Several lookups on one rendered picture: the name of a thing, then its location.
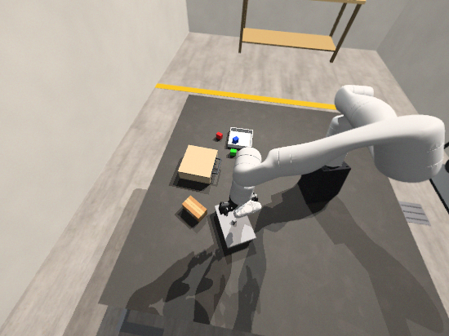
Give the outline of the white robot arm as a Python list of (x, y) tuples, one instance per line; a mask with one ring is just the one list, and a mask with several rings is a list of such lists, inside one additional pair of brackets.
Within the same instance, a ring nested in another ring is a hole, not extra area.
[(426, 115), (396, 117), (388, 104), (373, 95), (369, 86), (342, 86), (335, 107), (343, 115), (331, 120), (324, 139), (272, 149), (262, 163), (256, 149), (241, 149), (229, 193), (238, 205), (234, 217), (260, 211), (261, 204), (251, 200), (256, 185), (306, 175), (323, 166), (341, 166), (347, 152), (357, 148), (368, 147), (377, 170), (391, 179), (420, 183), (433, 178), (442, 167), (443, 122)]

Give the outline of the brown cardboard box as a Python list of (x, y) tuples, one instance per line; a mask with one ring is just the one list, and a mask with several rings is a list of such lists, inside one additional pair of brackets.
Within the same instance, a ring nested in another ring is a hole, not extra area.
[(207, 209), (191, 196), (182, 203), (182, 206), (198, 222), (200, 222), (207, 214)]

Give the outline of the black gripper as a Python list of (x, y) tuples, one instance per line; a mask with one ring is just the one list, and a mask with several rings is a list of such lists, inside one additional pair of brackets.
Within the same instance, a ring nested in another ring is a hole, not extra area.
[[(256, 192), (253, 193), (251, 200), (258, 202), (258, 196), (256, 195)], [(228, 213), (234, 211), (237, 206), (238, 205), (235, 204), (234, 202), (232, 202), (232, 200), (231, 200), (231, 198), (229, 196), (229, 201), (227, 203), (224, 203), (222, 201), (220, 203), (218, 209), (219, 209), (220, 214), (224, 214), (224, 216), (228, 216)], [(228, 210), (227, 210), (227, 207), (228, 207)]]

